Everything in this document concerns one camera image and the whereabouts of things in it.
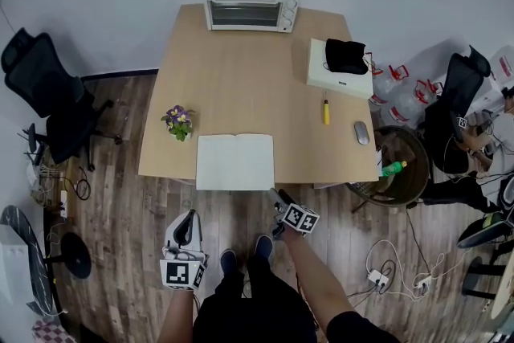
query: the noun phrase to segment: electronic device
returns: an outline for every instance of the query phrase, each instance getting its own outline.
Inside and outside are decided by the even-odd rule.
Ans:
[[[320,216],[314,210],[297,204],[284,189],[277,191],[271,188],[267,194],[273,201],[275,210],[279,212],[275,216],[275,226],[271,230],[275,240],[280,239],[284,232],[284,224],[299,231],[302,235],[314,231],[316,223],[320,220]]]
[[[300,0],[204,0],[210,31],[291,33]]]
[[[198,290],[209,258],[202,251],[202,228],[196,210],[178,216],[166,229],[161,280],[168,288]]]
[[[307,84],[361,99],[369,99],[373,95],[371,62],[363,57],[362,60],[368,68],[364,75],[332,72],[328,70],[325,44],[326,42],[323,40],[311,39]]]
[[[369,143],[369,134],[368,134],[368,128],[366,128],[366,123],[363,121],[356,121],[353,124],[353,127],[355,128],[355,135],[357,136],[357,141],[361,145],[367,145]]]

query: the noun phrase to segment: black cloth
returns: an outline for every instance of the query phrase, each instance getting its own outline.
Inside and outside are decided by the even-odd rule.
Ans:
[[[498,207],[492,204],[488,205],[480,185],[471,176],[454,178],[443,183],[429,181],[421,195],[421,199],[426,205],[464,203],[484,213],[499,210]]]
[[[364,75],[368,71],[368,67],[362,60],[365,47],[364,43],[327,39],[324,52],[328,69],[334,73]]]
[[[357,312],[344,312],[335,316],[327,327],[330,343],[400,343],[392,334],[379,329]]]
[[[266,259],[251,257],[247,269],[252,298],[241,299],[243,273],[223,277],[200,308],[193,342],[317,342],[314,318],[298,292],[271,272]],[[331,342],[360,342],[363,337],[398,342],[355,312],[342,313],[328,325]]]

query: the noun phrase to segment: white notebook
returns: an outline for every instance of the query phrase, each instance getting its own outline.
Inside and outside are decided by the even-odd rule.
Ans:
[[[270,190],[274,186],[272,136],[221,134],[198,138],[198,190]]]

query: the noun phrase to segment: computer mouse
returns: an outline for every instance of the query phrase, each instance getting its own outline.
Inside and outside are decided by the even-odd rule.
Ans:
[[[353,124],[355,128],[355,134],[357,136],[357,140],[361,145],[367,145],[369,143],[369,134],[368,128],[366,127],[366,123],[363,121],[356,121]]]

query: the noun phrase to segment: green bottle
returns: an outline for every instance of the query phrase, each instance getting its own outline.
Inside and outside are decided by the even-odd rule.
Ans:
[[[382,176],[390,176],[391,174],[401,172],[405,166],[407,166],[406,161],[395,161],[390,165],[382,168]]]

